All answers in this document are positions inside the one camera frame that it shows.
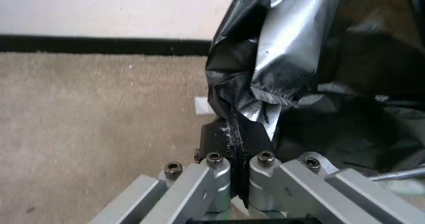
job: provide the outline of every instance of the black plastic bag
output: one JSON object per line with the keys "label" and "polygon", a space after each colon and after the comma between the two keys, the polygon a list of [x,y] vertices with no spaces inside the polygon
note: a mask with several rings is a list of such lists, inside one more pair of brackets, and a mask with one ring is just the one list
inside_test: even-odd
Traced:
{"label": "black plastic bag", "polygon": [[367,175],[424,163],[424,1],[234,0],[206,65],[209,103],[269,138],[233,149],[315,151]]}

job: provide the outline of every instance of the beige carpet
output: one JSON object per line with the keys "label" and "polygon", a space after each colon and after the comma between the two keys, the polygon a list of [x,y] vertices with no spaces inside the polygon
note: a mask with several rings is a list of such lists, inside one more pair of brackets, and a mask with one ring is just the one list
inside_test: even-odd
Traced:
{"label": "beige carpet", "polygon": [[188,165],[205,57],[0,53],[0,223],[87,223],[140,174]]}

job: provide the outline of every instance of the garbage bag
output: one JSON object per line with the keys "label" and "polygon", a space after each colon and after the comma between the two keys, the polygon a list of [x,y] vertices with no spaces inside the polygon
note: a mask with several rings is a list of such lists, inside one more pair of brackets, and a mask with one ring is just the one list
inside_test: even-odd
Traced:
{"label": "garbage bag", "polygon": [[208,101],[235,126],[261,123],[283,162],[315,151],[363,174],[420,165],[424,4],[234,0],[208,56]]}

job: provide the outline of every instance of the white wall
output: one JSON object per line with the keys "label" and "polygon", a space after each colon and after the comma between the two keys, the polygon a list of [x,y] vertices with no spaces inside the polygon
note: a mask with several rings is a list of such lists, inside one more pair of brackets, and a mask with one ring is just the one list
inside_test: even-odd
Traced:
{"label": "white wall", "polygon": [[212,39],[232,0],[0,0],[0,34]]}

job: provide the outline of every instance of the black baseboard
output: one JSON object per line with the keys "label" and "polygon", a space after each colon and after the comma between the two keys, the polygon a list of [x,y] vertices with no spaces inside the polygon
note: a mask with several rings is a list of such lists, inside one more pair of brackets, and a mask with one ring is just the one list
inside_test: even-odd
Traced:
{"label": "black baseboard", "polygon": [[206,56],[211,41],[0,35],[0,51]]}

